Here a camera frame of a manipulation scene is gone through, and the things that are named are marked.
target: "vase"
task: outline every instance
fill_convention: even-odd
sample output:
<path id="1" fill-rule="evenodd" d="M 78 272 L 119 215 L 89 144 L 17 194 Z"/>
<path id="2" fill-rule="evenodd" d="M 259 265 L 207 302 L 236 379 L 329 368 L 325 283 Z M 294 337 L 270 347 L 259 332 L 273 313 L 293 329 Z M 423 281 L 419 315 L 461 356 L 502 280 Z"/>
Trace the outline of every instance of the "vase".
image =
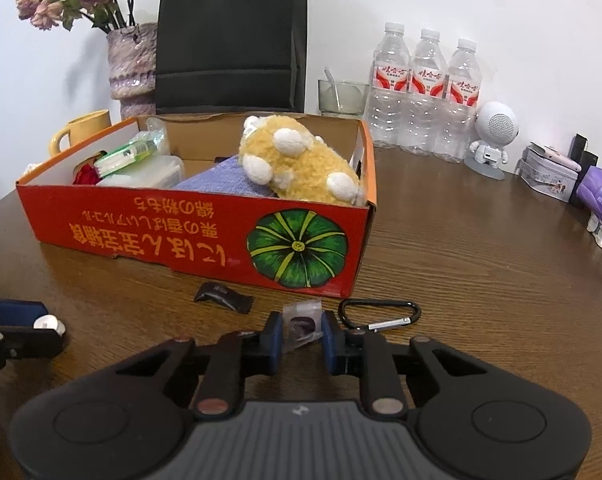
<path id="1" fill-rule="evenodd" d="M 156 113 L 156 23 L 108 34 L 110 95 L 121 103 L 121 119 Z"/>

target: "black shopping bag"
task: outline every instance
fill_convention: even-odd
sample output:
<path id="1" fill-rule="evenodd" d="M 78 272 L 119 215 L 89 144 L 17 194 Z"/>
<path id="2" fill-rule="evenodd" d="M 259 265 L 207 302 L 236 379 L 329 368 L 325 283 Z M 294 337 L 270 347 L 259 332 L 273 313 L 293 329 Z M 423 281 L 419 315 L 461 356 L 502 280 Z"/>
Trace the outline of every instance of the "black shopping bag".
<path id="1" fill-rule="evenodd" d="M 307 0 L 161 0 L 157 112 L 303 112 Z"/>

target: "mug handle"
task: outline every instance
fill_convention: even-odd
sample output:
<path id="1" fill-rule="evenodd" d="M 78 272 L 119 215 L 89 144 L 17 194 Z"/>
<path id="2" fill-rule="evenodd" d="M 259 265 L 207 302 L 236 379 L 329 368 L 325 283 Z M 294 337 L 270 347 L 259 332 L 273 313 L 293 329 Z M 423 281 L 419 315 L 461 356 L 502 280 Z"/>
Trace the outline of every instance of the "mug handle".
<path id="1" fill-rule="evenodd" d="M 70 134 L 69 126 L 66 126 L 61 131 L 59 131 L 55 136 L 50 140 L 50 145 L 47 147 L 47 150 L 50 152 L 50 156 L 56 156 L 61 153 L 61 140 L 66 135 Z"/>

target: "black carabiner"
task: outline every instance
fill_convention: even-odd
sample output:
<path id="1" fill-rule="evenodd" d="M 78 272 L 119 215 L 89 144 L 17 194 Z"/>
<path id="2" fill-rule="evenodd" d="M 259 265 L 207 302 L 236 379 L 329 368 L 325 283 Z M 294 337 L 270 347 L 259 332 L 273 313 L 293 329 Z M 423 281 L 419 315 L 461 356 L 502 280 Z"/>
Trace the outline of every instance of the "black carabiner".
<path id="1" fill-rule="evenodd" d="M 414 313 L 409 317 L 399 317 L 399 319 L 392 319 L 390 321 L 380 321 L 377 323 L 370 323 L 369 325 L 357 325 L 350 321 L 350 318 L 345 312 L 348 306 L 397 306 L 401 308 L 410 308 Z M 363 329 L 371 332 L 380 332 L 381 330 L 391 330 L 400 326 L 408 326 L 418 321 L 421 315 L 421 308 L 418 304 L 413 301 L 405 300 L 356 300 L 354 298 L 348 298 L 338 304 L 338 317 L 341 323 L 350 329 Z"/>

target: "green pumpkin illustration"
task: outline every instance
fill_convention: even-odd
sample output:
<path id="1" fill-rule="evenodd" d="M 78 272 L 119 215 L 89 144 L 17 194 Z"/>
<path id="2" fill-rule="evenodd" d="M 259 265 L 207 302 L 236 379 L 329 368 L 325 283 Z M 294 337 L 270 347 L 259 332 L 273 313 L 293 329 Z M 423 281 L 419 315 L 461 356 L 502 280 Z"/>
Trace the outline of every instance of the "green pumpkin illustration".
<path id="1" fill-rule="evenodd" d="M 343 270 L 348 238 L 338 225 L 307 209 L 264 216 L 248 235 L 252 264 L 287 288 L 325 285 Z"/>

